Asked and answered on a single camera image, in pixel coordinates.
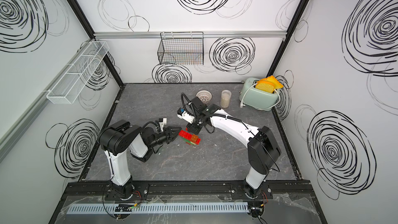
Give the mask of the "red large lego brick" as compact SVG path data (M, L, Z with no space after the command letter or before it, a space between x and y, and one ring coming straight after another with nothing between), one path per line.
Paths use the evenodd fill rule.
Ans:
M184 131L184 130L181 130L181 131L179 132L179 136L181 136L182 138L184 138L184 139L186 139L186 140L188 140L188 141L190 141L191 138L192 138L192 135L191 135L189 132L186 132L186 131Z

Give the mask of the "orange lego brick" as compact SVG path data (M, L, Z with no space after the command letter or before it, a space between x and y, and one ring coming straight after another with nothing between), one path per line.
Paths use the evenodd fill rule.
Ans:
M191 141L191 142L193 142L193 143L196 143L196 142L197 142L197 140L198 140L198 136L197 136L197 135L194 135L194 134L192 134L192 135L191 135L191 138L190 138L190 141Z

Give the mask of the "green lego brick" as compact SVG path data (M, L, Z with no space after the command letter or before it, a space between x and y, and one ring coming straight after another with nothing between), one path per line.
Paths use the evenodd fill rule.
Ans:
M193 143L193 142L191 142L191 141L186 141L186 143L189 144L189 145L193 145L193 146L196 146L196 145L197 145L197 144L195 144L195 143Z

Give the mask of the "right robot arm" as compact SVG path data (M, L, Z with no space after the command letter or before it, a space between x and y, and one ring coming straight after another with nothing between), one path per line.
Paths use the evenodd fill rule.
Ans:
M245 178L244 192L247 197L255 199L261 194L261 186L273 166L276 166L277 172L280 171L276 162L282 151L270 128L244 123L215 104L207 106L198 97L190 100L185 93L181 93L180 97L182 107L177 116L187 121L187 132L198 135L205 129L212 133L208 127L213 127L223 130L247 148L250 170Z

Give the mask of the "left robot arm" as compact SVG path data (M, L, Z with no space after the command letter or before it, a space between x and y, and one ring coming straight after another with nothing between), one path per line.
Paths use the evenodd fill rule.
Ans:
M107 157L110 168L110 186L121 200L128 200L135 194L132 175L127 164L127 155L141 162L158 152L164 144L173 142L181 127L166 126L167 119L149 121L142 126L120 120L98 135L97 142Z

